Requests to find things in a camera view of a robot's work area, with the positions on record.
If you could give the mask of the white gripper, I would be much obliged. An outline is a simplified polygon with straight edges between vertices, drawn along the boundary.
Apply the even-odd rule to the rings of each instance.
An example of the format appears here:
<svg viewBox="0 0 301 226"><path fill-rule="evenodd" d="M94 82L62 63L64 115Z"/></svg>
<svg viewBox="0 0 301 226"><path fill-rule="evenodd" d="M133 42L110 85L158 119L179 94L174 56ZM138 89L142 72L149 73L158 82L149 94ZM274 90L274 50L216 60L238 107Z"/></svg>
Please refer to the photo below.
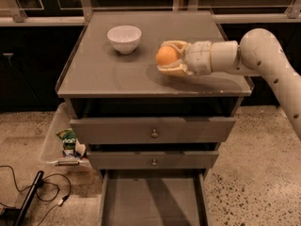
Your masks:
<svg viewBox="0 0 301 226"><path fill-rule="evenodd" d="M184 57L184 64L176 61L169 65L158 65L157 69L166 75L188 76L211 74L212 43L209 40L188 43L183 40L166 40L161 46L169 46L176 50L180 57Z"/></svg>

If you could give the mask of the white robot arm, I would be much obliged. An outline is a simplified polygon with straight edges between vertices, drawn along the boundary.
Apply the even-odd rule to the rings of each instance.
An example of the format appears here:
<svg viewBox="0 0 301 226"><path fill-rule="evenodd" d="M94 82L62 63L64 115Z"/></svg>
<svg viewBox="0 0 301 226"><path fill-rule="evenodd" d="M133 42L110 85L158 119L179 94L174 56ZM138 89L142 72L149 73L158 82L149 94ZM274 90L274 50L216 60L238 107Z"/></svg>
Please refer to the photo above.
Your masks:
<svg viewBox="0 0 301 226"><path fill-rule="evenodd" d="M158 71L167 75L229 73L262 77L301 138L301 76L270 31L252 29L239 42L167 40L155 59Z"/></svg>

